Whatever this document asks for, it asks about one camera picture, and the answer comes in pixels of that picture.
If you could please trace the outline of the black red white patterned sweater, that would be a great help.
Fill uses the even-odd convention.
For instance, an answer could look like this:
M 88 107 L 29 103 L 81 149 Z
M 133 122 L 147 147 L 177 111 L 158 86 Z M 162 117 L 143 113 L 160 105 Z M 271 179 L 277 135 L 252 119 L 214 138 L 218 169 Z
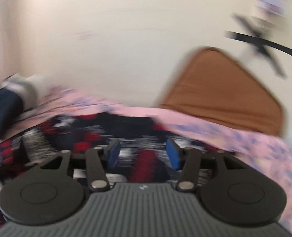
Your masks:
M 83 154 L 90 148 L 104 147 L 116 138 L 121 142 L 121 153 L 110 174 L 129 182 L 176 179 L 177 172 L 169 166 L 165 153 L 169 138 L 203 153 L 218 152 L 218 148 L 207 143 L 169 132 L 151 118 L 107 112 L 72 117 L 58 115 L 0 143 L 0 181 L 12 180 L 61 150 Z

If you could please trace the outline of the brown cushion headboard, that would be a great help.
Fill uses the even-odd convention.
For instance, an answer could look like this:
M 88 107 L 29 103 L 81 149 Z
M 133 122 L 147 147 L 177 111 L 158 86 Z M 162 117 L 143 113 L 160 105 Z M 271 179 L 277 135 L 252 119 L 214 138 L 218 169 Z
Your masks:
M 220 49 L 194 51 L 160 101 L 170 109 L 237 130 L 280 136 L 280 102 L 238 61 Z

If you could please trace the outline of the pink floral bed sheet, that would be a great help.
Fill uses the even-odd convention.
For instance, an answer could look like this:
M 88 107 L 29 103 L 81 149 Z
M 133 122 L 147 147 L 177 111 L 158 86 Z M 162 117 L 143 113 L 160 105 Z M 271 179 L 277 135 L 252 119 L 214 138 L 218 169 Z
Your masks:
M 285 142 L 276 136 L 240 131 L 166 109 L 130 107 L 55 87 L 36 108 L 23 113 L 0 143 L 58 115 L 83 116 L 107 112 L 124 117 L 151 118 L 178 136 L 198 140 L 225 150 L 277 182 L 286 192 L 287 205 L 280 223 L 292 232 L 292 156 Z M 110 183 L 129 182 L 112 177 Z M 0 189 L 5 184 L 0 181 Z M 0 212 L 0 227 L 5 223 Z

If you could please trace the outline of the navy white striped garment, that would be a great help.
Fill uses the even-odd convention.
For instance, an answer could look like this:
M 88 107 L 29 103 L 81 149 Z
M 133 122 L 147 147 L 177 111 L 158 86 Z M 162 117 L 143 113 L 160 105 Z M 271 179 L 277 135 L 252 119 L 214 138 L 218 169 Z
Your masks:
M 49 85 L 44 76 L 35 74 L 23 77 L 9 76 L 0 88 L 0 139 L 26 111 L 35 108 L 48 93 Z

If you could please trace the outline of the black tape cross on wall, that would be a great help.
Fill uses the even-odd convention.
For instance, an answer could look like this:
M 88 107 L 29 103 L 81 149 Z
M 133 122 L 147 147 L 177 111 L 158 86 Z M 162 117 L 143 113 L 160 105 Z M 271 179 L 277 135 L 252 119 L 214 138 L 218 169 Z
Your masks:
M 257 30 L 256 27 L 254 27 L 246 17 L 234 14 L 233 18 L 238 23 L 240 23 L 241 26 L 244 27 L 250 33 L 250 35 L 229 31 L 227 32 L 226 37 L 232 40 L 237 40 L 252 45 L 257 54 L 261 54 L 265 59 L 267 59 L 271 63 L 271 66 L 277 76 L 283 79 L 287 78 L 284 69 L 280 66 L 275 56 L 269 52 L 267 47 L 279 50 L 290 56 L 292 56 L 292 49 L 285 47 L 284 45 L 264 39 L 263 38 L 264 33 L 261 32 L 260 30 Z

